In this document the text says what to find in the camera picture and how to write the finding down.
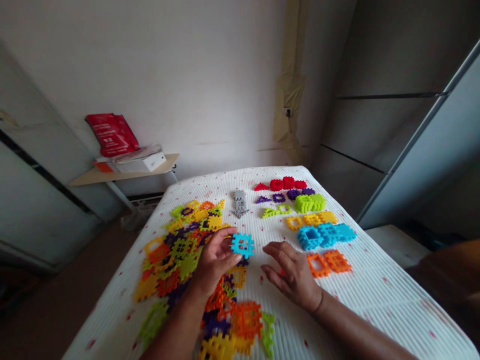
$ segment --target hand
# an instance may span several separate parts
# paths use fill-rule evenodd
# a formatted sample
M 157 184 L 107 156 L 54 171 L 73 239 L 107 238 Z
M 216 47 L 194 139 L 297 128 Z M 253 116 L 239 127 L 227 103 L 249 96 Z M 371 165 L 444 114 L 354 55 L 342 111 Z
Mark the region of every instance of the hand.
M 270 265 L 262 265 L 268 281 L 293 303 L 309 313 L 315 312 L 322 302 L 323 290 L 314 280 L 307 257 L 286 241 L 272 241 L 263 247 L 263 251 L 271 255 L 285 271 L 285 275 L 280 276 Z
M 222 275 L 242 259 L 242 255 L 234 254 L 230 248 L 231 236 L 236 233 L 236 227 L 220 229 L 203 248 L 189 286 L 197 290 L 200 296 L 208 298 L 212 295 Z

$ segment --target white tablecloth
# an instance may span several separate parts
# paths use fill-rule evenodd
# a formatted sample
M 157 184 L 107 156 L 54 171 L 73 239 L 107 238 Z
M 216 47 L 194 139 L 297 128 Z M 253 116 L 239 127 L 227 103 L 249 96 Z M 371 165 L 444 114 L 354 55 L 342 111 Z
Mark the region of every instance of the white tablecloth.
M 170 186 L 64 359 L 140 357 L 143 351 L 138 340 L 140 327 L 152 304 L 159 301 L 157 297 L 140 303 L 133 300 L 142 276 L 143 248 L 153 238 L 167 233 L 162 226 L 172 219 L 170 212 L 173 209 L 194 199 L 213 203 L 225 199 L 224 222 L 237 226 L 241 233 L 252 234 L 255 256 L 250 258 L 246 284 L 244 289 L 238 290 L 237 299 L 253 300 L 261 304 L 263 311 L 275 315 L 274 359 L 341 358 L 339 348 L 329 335 L 304 311 L 292 305 L 268 280 L 263 280 L 260 265 L 272 264 L 277 268 L 278 265 L 262 252 L 262 246 L 270 241 L 286 240 L 303 251 L 297 233 L 285 223 L 286 218 L 295 214 L 262 219 L 264 209 L 276 204 L 255 204 L 260 195 L 271 198 L 273 194 L 270 190 L 254 191 L 259 182 L 269 185 L 270 180 L 284 176 L 305 180 L 309 188 L 325 196 L 326 210 L 335 213 L 340 222 L 347 223 L 358 233 L 354 241 L 334 246 L 352 265 L 352 272 L 333 272 L 329 277 L 318 279 L 324 289 L 420 359 L 479 359 L 472 342 L 450 316 L 355 223 L 303 166 L 218 172 L 192 177 Z M 247 208 L 250 209 L 241 219 L 231 212 L 235 190 L 245 191 Z M 251 357 L 267 358 L 258 341 Z

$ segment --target small table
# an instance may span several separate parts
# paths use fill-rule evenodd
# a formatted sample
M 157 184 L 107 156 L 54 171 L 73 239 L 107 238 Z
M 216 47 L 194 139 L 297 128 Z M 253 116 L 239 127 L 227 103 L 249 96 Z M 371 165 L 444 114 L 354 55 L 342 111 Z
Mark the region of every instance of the small table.
M 179 158 L 180 154 L 167 154 L 165 155 L 166 161 L 157 167 L 152 172 L 101 172 L 96 167 L 93 167 L 83 175 L 77 177 L 75 180 L 70 182 L 69 186 L 82 186 L 88 184 L 96 184 L 96 183 L 105 183 L 108 185 L 110 189 L 118 196 L 118 198 L 128 206 L 130 210 L 135 210 L 135 206 L 129 201 L 129 199 L 125 196 L 125 194 L 119 189 L 117 185 L 115 185 L 114 181 L 117 180 L 125 180 L 125 179 L 134 179 L 134 178 L 142 178 L 147 176 L 153 175 L 161 175 L 166 173 L 171 173 L 175 182 L 178 182 L 175 173 L 173 172 L 172 168 L 175 165 L 175 162 Z

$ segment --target white box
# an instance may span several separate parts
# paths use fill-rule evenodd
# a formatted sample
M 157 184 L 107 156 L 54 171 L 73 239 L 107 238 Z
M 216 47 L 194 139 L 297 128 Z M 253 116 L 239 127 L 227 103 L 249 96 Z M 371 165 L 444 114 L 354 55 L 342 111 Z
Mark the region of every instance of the white box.
M 151 173 L 165 161 L 167 161 L 167 159 L 165 159 L 164 152 L 159 151 L 122 164 L 116 163 L 115 166 L 121 173 Z

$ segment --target forearm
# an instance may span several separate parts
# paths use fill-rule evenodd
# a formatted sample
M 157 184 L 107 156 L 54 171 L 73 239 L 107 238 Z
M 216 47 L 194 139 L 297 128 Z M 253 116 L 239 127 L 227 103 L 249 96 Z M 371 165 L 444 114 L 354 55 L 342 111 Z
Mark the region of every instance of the forearm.
M 190 286 L 140 360 L 191 359 L 207 299 Z
M 326 291 L 323 291 L 320 306 L 312 316 L 329 334 L 358 358 L 416 359 L 404 347 L 334 299 Z

